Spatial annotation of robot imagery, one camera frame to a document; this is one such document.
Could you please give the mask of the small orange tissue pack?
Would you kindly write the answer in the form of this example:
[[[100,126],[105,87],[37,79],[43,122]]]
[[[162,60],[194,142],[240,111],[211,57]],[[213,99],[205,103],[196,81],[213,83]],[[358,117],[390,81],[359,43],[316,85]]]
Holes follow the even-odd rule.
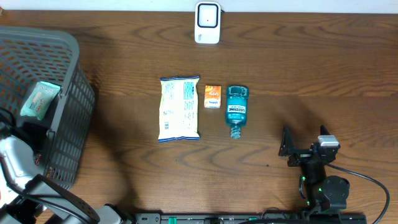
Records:
[[[221,86],[220,85],[206,85],[204,107],[217,109],[221,107]]]

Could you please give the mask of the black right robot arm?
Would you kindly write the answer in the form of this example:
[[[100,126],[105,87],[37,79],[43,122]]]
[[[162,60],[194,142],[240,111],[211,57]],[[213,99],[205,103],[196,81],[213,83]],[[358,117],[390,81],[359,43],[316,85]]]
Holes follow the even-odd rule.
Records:
[[[339,141],[324,125],[320,126],[317,141],[307,149],[297,149],[289,129],[283,128],[278,155],[288,158],[289,167],[301,169],[299,192],[316,213],[340,212],[347,208],[348,180],[336,175],[327,176],[325,170],[325,166],[336,159],[339,149]]]

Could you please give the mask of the teal wet wipes pack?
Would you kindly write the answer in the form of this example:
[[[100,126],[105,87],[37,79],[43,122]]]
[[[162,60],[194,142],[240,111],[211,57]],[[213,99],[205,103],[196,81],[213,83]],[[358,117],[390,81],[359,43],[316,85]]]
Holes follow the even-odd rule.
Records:
[[[37,82],[20,111],[21,116],[43,120],[47,110],[61,90],[61,86],[49,82]]]

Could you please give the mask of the cream snack bag blue edges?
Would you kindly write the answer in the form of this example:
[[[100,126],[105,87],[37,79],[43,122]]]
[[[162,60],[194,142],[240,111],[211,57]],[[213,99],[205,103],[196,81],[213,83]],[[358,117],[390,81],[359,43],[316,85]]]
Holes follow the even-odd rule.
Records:
[[[199,76],[161,78],[158,142],[199,140]]]

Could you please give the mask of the teal mouthwash bottle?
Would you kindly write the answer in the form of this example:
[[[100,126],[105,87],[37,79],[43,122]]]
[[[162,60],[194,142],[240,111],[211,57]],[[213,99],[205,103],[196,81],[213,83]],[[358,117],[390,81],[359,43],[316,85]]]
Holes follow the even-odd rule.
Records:
[[[249,89],[246,86],[230,85],[226,90],[226,124],[233,139],[241,137],[241,128],[248,119]]]

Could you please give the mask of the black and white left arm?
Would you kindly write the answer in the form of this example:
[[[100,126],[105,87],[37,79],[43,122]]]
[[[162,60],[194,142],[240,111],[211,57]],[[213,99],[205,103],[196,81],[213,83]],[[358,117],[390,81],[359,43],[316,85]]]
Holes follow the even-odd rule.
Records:
[[[35,223],[44,210],[49,223],[135,223],[136,219],[106,204],[94,209],[68,191],[79,159],[56,153],[49,176],[34,162],[31,147],[19,138],[1,137],[1,223]]]

